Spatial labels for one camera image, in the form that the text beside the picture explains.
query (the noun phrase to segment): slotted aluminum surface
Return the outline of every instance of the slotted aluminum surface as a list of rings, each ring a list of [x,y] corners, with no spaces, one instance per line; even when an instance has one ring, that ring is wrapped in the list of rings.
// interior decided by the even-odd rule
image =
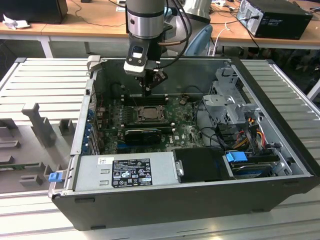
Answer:
[[[319,109],[275,64],[266,60],[242,62],[314,159],[320,163]],[[254,103],[249,91],[245,87],[243,90]]]
[[[87,80],[86,58],[27,58],[0,83],[0,119],[30,125],[24,104],[39,104],[39,114],[51,124],[61,119],[78,121]]]

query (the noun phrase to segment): desk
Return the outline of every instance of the desk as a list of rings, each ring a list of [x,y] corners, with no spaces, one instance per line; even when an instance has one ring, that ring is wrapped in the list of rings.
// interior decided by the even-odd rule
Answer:
[[[312,7],[320,7],[319,3],[296,0],[300,7],[308,10]],[[239,3],[230,4],[230,6],[239,7]],[[316,14],[318,20],[311,20],[305,29],[300,40],[274,39],[274,38],[254,38],[261,48],[277,48],[277,49],[320,49],[320,14]],[[225,23],[236,20],[230,17],[229,13],[214,12],[211,14],[211,23]],[[221,46],[237,46],[237,47],[256,47],[250,38],[248,31],[240,22],[227,25],[231,31],[225,30],[219,37],[218,43]],[[215,39],[219,32],[225,28],[224,24],[213,24],[212,37]]]
[[[319,6],[319,3],[297,0],[298,4],[304,8]],[[88,24],[110,25],[98,26]],[[80,0],[67,0],[68,14],[62,24],[42,24],[33,23],[31,28],[10,30],[6,26],[0,26],[0,39],[10,40],[36,40],[40,41],[45,56],[52,58],[50,41],[85,42],[86,51],[90,52],[88,42],[107,42],[107,43],[127,43],[125,13],[116,12],[116,6],[107,0],[93,0],[91,3],[81,3]],[[235,18],[229,13],[214,12],[211,15],[212,23],[225,23],[234,21]],[[221,46],[255,47],[255,43],[250,38],[247,30],[239,23],[228,25],[231,31],[224,31],[218,44]],[[212,37],[215,39],[223,24],[213,24]],[[312,20],[300,40],[285,40],[271,38],[255,38],[261,48],[284,48],[284,49],[320,49],[320,20]]]

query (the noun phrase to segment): black side panel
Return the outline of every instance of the black side panel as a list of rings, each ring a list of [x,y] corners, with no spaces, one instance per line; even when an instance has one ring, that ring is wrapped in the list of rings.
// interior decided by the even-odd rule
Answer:
[[[201,187],[57,196],[59,210],[80,231],[267,212],[320,183],[317,177]]]
[[[270,118],[273,120],[276,127],[279,129],[280,133],[284,136],[285,140],[292,147],[294,153],[303,163],[307,171],[315,176],[320,177],[320,165],[316,162],[311,153],[307,150],[305,145],[297,137],[295,132],[282,117],[279,111],[276,109],[271,100],[267,97],[265,92],[261,89],[257,81],[250,74],[244,64],[239,58],[234,57],[231,59],[232,64],[236,66],[241,76],[245,79],[245,82],[249,85],[250,89],[253,91],[254,95],[258,97],[261,105],[268,113]]]

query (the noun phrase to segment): warning label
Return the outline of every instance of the warning label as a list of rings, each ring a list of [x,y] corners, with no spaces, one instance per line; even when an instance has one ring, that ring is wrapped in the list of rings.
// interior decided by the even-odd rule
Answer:
[[[152,185],[150,158],[114,160],[111,185],[114,188]]]

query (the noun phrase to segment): paper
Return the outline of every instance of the paper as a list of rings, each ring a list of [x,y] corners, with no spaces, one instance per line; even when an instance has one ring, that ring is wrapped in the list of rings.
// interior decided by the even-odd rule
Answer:
[[[2,23],[4,25],[6,25],[8,28],[13,29],[13,30],[30,27],[30,25],[25,20],[16,21],[16,20],[13,20],[13,19],[6,17],[6,15],[4,15],[4,14],[3,14],[3,19],[4,20],[2,21]]]
[[[120,6],[117,6],[116,9],[115,9],[116,12],[125,12],[126,11],[126,8],[125,7],[120,7]]]

